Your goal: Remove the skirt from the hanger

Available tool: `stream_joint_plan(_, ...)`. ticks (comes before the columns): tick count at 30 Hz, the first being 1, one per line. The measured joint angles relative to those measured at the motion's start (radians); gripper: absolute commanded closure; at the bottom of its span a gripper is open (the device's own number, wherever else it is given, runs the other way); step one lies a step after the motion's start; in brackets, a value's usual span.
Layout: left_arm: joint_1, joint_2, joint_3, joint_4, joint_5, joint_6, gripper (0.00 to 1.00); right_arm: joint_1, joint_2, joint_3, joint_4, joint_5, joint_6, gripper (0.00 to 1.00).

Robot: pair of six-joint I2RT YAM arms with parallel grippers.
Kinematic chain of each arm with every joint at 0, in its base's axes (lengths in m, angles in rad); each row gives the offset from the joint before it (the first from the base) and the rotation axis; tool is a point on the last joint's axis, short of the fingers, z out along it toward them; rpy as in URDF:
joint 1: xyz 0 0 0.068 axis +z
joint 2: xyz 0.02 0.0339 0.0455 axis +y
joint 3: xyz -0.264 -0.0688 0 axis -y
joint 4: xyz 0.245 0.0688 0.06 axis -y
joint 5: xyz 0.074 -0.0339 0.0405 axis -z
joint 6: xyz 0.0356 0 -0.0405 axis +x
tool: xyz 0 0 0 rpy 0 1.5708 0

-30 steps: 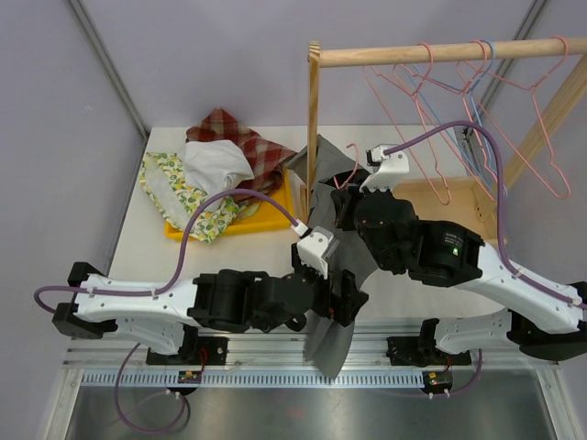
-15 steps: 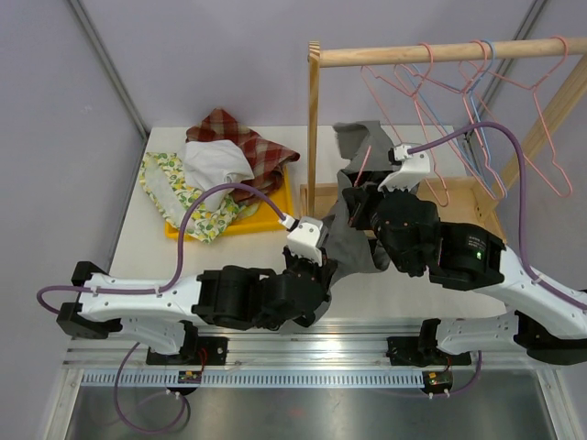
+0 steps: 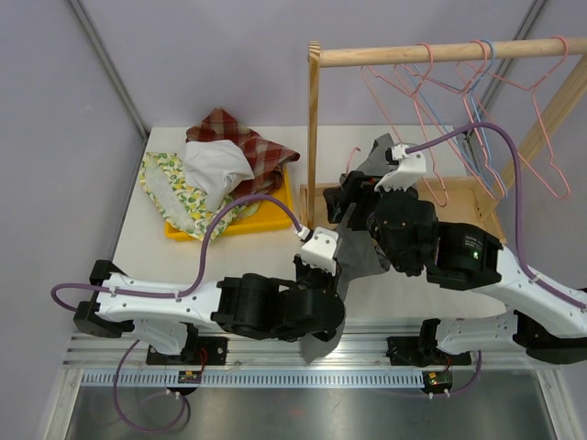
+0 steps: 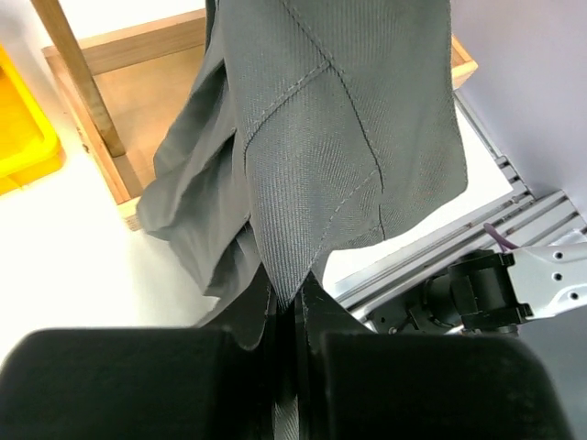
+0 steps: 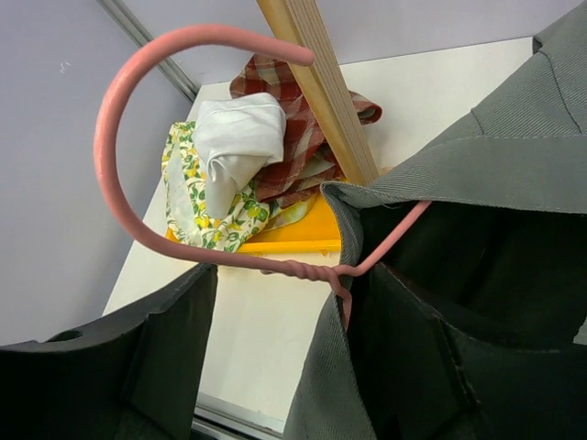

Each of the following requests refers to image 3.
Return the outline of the red plaid skirt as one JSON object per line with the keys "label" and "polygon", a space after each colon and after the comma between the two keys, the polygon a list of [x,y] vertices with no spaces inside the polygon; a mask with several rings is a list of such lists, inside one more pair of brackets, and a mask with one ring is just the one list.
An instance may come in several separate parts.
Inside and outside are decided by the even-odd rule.
{"label": "red plaid skirt", "polygon": [[221,107],[215,108],[198,125],[186,131],[187,141],[232,141],[244,153],[254,178],[241,182],[232,192],[233,198],[254,193],[271,194],[284,182],[284,169],[300,159],[299,152],[262,137],[241,124]]}

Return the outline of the white skirt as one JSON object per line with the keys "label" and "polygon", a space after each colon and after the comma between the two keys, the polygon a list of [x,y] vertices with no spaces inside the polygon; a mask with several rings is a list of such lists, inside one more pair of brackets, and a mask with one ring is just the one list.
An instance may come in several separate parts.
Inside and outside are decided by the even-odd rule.
{"label": "white skirt", "polygon": [[243,151],[227,139],[187,141],[178,152],[185,183],[205,193],[205,209],[216,211],[243,181],[254,178]]}

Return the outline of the lemon print skirt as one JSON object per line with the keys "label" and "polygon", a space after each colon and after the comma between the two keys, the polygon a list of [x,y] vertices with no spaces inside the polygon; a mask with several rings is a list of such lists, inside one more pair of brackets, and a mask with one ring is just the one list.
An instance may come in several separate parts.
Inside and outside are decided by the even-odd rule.
{"label": "lemon print skirt", "polygon": [[176,153],[147,152],[138,181],[167,224],[197,240],[204,239],[212,220],[234,200],[228,195],[215,211],[208,211],[208,194],[187,184]]}

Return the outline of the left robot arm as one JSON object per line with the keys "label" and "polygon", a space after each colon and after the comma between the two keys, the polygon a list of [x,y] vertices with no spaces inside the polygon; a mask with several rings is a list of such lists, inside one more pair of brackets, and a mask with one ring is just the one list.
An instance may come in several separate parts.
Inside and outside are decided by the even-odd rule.
{"label": "left robot arm", "polygon": [[293,261],[296,280],[255,273],[201,284],[185,297],[181,283],[132,279],[107,260],[95,263],[93,296],[80,302],[73,322],[83,334],[135,337],[179,364],[198,356],[202,328],[253,340],[331,340],[345,318],[337,277]]}

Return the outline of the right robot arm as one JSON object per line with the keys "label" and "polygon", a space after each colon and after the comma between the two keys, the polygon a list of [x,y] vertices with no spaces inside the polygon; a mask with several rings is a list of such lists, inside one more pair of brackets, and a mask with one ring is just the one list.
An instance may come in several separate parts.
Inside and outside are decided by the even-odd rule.
{"label": "right robot arm", "polygon": [[573,303],[549,298],[547,280],[525,274],[496,236],[476,225],[441,222],[416,189],[380,190],[379,180],[353,171],[325,189],[328,222],[368,232],[399,273],[424,275],[442,289],[490,296],[506,307],[488,318],[427,319],[417,336],[391,336],[392,364],[450,364],[474,351],[508,347],[554,365],[586,359],[586,316],[578,305],[584,290],[566,290]]}

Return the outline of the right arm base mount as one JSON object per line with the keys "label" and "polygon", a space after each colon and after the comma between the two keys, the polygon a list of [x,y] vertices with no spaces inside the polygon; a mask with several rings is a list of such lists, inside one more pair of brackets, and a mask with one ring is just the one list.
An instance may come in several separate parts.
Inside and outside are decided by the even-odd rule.
{"label": "right arm base mount", "polygon": [[427,319],[418,335],[390,336],[386,356],[393,366],[468,366],[479,351],[517,347],[518,316],[513,312],[473,319]]}

